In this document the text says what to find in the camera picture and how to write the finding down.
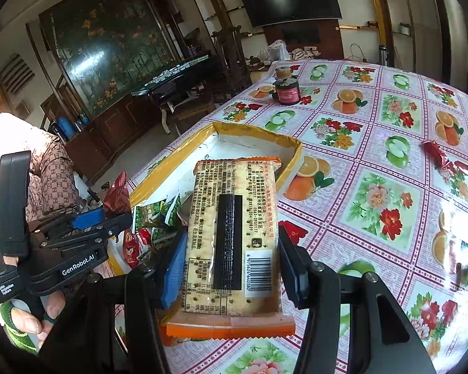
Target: yellow tape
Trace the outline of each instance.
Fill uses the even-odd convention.
[[[278,133],[270,132],[253,125],[213,122],[211,125],[205,126],[187,138],[176,150],[168,155],[130,194],[130,205],[134,207],[148,199],[168,176],[215,132],[218,132],[220,135],[249,136],[273,142],[282,147],[294,147],[295,154],[287,165],[283,165],[283,169],[276,180],[275,187],[277,191],[281,189],[283,183],[288,179],[303,152],[301,142],[294,137],[279,135]]]
[[[215,130],[221,135],[255,137],[264,141],[274,142],[282,147],[295,148],[295,154],[293,155],[293,157],[287,165],[283,165],[282,171],[279,174],[277,180],[275,181],[276,191],[279,191],[283,183],[288,179],[291,172],[296,167],[296,163],[301,158],[303,152],[303,145],[298,139],[286,135],[279,135],[278,133],[267,131],[260,127],[224,122],[214,122],[213,126],[215,127]]]
[[[108,263],[115,276],[122,276],[125,274],[123,269],[120,267],[120,264],[111,253],[109,253]]]
[[[170,174],[194,152],[209,136],[215,133],[213,125],[201,128],[187,138],[177,149],[168,155],[130,194],[130,205],[140,204],[148,199],[163,184]]]

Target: wall vent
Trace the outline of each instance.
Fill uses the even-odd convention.
[[[19,56],[13,54],[0,70],[0,78],[3,86],[10,94],[17,94],[33,80],[35,73],[26,62]]]

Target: jar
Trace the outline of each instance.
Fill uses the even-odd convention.
[[[298,87],[298,79],[295,76],[278,79],[274,85],[277,99],[281,104],[295,105],[300,102],[300,87]]]
[[[291,67],[288,67],[288,66],[278,67],[275,70],[276,79],[287,79],[288,77],[291,77],[292,75],[293,75],[293,71],[291,70]]]

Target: table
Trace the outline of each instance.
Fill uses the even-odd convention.
[[[302,99],[295,106],[260,93],[272,85],[278,66],[291,66],[298,76]],[[468,95],[378,65],[275,63],[265,78],[166,147],[129,181],[130,190],[154,163],[215,120],[303,142],[305,155],[317,160],[306,162],[318,163],[322,175],[295,177],[278,203],[280,224],[292,227],[312,259],[338,272],[377,272],[437,372],[453,367],[468,349],[468,172],[462,172],[468,171]],[[435,140],[457,167],[438,170],[422,148],[425,140]],[[277,362],[279,374],[292,372],[307,311],[297,311],[285,295],[282,307],[295,317],[294,336],[184,342],[166,348],[172,372],[245,374],[260,358]],[[348,359],[347,306],[341,314],[336,372],[346,372]]]

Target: barcode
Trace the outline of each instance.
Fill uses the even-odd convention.
[[[272,295],[272,251],[245,253],[245,297],[261,298]]]

